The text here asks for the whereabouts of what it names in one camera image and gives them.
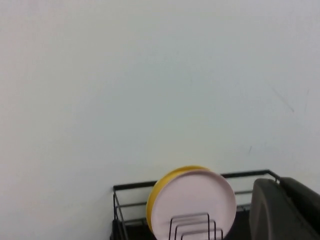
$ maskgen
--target white wall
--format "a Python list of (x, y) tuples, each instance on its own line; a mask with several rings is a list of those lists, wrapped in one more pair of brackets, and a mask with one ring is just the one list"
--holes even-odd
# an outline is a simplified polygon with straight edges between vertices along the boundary
[(320, 192), (319, 43), (318, 0), (0, 1), (0, 238), (106, 240), (188, 164)]

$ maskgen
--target black dish rack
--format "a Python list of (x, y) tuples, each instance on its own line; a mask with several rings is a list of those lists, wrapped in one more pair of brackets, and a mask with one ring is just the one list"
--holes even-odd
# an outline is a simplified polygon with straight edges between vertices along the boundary
[[(243, 171), (243, 172), (232, 172), (221, 174), (226, 179), (238, 179), (247, 177), (262, 177), (269, 175), (274, 178), (276, 182), (280, 180), (280, 176), (275, 174), (271, 170), (256, 170), (256, 171)], [(113, 186), (113, 221), (112, 221), (112, 233), (110, 240), (156, 240), (155, 236), (149, 230), (146, 218), (136, 218), (136, 219), (124, 219), (123, 209), (124, 208), (134, 208), (137, 206), (146, 205), (147, 202), (137, 202), (129, 204), (120, 204), (117, 197), (117, 192), (122, 190), (132, 190), (140, 188), (150, 188), (156, 184), (157, 181), (146, 181), (129, 183), (122, 185)], [(252, 193), (252, 190), (242, 190), (235, 191), (236, 195), (248, 195)], [(168, 229), (169, 238), (168, 240), (183, 240), (183, 237), (188, 235), (194, 235), (199, 233), (207, 233), (208, 240), (251, 240), (251, 233), (249, 227), (249, 212), (250, 203), (242, 204), (237, 206), (237, 212), (235, 215), (235, 220), (233, 226), (227, 236), (224, 236), (222, 229), (216, 226), (214, 219), (211, 219), (207, 212), (196, 212), (192, 214), (172, 216), (170, 221), (170, 229)], [(175, 228), (172, 228), (173, 220), (179, 220), (184, 218), (190, 218), (195, 216), (205, 217), (205, 221), (191, 221), (188, 223), (178, 224)], [(180, 239), (177, 238), (178, 227), (185, 225), (197, 225), (207, 223), (206, 229), (200, 229), (197, 231), (184, 232)], [(214, 228), (210, 228), (210, 223), (214, 223)]]

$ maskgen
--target dish rack rail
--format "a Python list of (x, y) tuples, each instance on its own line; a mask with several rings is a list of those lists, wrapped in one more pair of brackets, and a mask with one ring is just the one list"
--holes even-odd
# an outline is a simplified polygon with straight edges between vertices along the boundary
[[(232, 173), (221, 174), (225, 179), (239, 179), (247, 177), (262, 177), (270, 176), (274, 178), (276, 182), (280, 180), (280, 176), (275, 174), (269, 169), (255, 170), (255, 171), (241, 171)], [(135, 218), (135, 219), (124, 219), (123, 209), (134, 208), (138, 206), (146, 205), (147, 202), (136, 202), (129, 204), (120, 204), (117, 192), (123, 190), (151, 188), (156, 184), (157, 181), (146, 181), (136, 182), (129, 184), (121, 184), (113, 186), (113, 221), (112, 221), (112, 233), (110, 240), (156, 240), (154, 235), (149, 230), (147, 219)], [(251, 194), (252, 190), (241, 190), (235, 191), (235, 195), (248, 195)], [(237, 205), (237, 213), (231, 230), (227, 236), (224, 236), (223, 230), (216, 225), (216, 221), (210, 218), (207, 212), (195, 212), (184, 215), (172, 216), (170, 220), (170, 227), (168, 229), (168, 240), (183, 240), (184, 237), (189, 235), (207, 233), (208, 240), (225, 239), (225, 240), (251, 240), (250, 227), (249, 227), (249, 211), (250, 203)], [(202, 221), (189, 221), (187, 223), (179, 223), (174, 228), (174, 234), (172, 233), (173, 221), (183, 220), (185, 218), (204, 216), (206, 220)], [(198, 225), (206, 224), (205, 229), (199, 229), (194, 231), (183, 232), (180, 239), (177, 238), (177, 231), (179, 227), (186, 225)]]

